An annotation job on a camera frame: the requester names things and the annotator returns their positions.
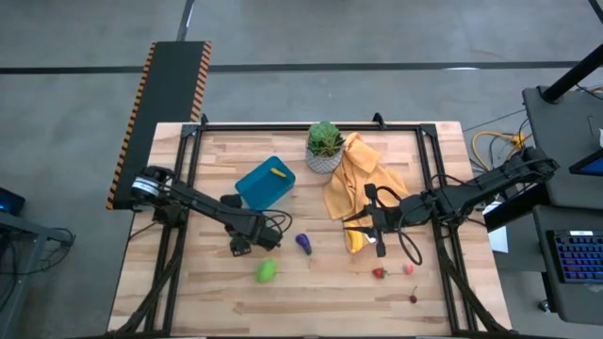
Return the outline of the monitor with blue screen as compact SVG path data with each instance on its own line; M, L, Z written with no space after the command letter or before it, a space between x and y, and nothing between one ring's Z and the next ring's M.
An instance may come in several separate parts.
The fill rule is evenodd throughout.
M603 149L600 149L569 167L572 174L603 176Z

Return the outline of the potted succulent in patterned pot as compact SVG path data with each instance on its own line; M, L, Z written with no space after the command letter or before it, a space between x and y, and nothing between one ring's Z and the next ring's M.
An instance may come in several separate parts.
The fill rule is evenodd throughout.
M308 130L306 164L319 174L332 173L343 157L344 139L329 121L314 123Z

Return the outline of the black metal pole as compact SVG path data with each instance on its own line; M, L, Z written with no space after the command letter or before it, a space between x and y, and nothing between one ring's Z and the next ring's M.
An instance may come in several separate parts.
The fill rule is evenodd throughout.
M550 87L546 89L539 88L541 98L550 104L556 104L567 91L575 87L581 80L586 78L601 65L603 65L603 43L597 46L593 52L570 69Z

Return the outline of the black aluminium table frame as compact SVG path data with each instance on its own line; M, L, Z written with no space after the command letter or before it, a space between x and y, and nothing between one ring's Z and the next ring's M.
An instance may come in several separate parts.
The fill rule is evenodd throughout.
M278 156L296 175L276 203L292 223L275 250L256 247L234 257L228 234L211 218L192 212L184 229L162 232L151 212L138 213L107 327L110 339L437 336L481 326L455 283L442 278L431 225L409 232L423 256L412 275L403 271L408 259L395 235L385 238L383 258L373 246L346 251L342 224L329 217L323 200L328 177L305 164L305 124L196 123L184 151L178 148L181 130L176 122L156 127L151 164L171 167L182 159L184 177L217 198ZM297 234L309 237L311 255L296 243ZM258 283L255 272L269 258L277 262L275 278ZM389 272L382 280L371 273L381 266Z

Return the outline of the teal plastic container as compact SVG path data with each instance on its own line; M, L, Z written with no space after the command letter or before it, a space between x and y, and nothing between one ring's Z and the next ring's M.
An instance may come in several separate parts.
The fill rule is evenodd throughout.
M287 177L271 173L270 168L277 168ZM238 180L235 189L250 209L265 210L291 190L295 181L294 172L279 157L272 156Z

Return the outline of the dark device with blue light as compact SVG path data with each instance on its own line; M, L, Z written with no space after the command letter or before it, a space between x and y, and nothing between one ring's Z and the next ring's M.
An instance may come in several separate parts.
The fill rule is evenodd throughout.
M0 213L20 216L25 204L25 198L0 187Z

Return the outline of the white paper sheet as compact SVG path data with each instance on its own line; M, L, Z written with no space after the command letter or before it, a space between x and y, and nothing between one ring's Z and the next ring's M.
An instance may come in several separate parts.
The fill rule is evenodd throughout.
M497 202L497 201L491 202L490 204L485 206L485 208L482 211L482 215L485 217L487 213L493 211L499 205L500 205L500 202ZM507 233L506 226L497 228L494 231L489 231L488 237L489 237L492 251L500 252L500 253L508 253L509 252L508 233Z

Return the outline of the black mat with orange stripes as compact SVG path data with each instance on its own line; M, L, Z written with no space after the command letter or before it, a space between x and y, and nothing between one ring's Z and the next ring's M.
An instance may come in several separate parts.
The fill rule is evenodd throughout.
M156 125L199 122L210 41L159 41L150 47L106 198L106 209L132 207L130 187L147 165Z

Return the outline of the yellow waffle cloth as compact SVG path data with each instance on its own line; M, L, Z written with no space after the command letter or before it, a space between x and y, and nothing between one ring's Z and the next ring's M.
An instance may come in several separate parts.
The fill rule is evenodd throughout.
M344 220L361 212L368 204L366 184L390 187L401 198L409 195L402 176L383 166L381 158L359 133L347 136L342 160L324 188L324 201L331 219Z

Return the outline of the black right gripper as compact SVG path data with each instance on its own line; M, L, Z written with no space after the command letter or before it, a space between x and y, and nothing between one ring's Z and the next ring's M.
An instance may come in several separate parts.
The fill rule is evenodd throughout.
M379 198L379 193L390 193L397 201L396 206L386 206ZM369 200L366 208L343 219L351 222L370 216L371 227L346 227L347 231L366 234L369 238L376 239L376 253L379 258L386 255L383 241L385 234L395 234L399 244L409 258L422 258L422 253L416 242L407 234L406 228L425 224L431 217L432 206L424 202L418 195L402 199L392 188L387 186L365 185L365 193Z

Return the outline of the grey metal cart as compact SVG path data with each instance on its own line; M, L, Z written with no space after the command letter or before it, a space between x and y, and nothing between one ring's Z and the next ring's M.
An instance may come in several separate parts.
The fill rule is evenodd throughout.
M49 228L0 213L0 282L8 279L7 289L0 289L0 339L15 338L32 276L55 265L42 260L49 242L69 249L74 234L65 228Z

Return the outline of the backlit computer keyboard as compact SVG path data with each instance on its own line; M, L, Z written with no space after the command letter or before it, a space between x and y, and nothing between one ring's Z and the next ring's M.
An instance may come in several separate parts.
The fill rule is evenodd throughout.
M603 284L603 232L557 230L546 237L563 283Z

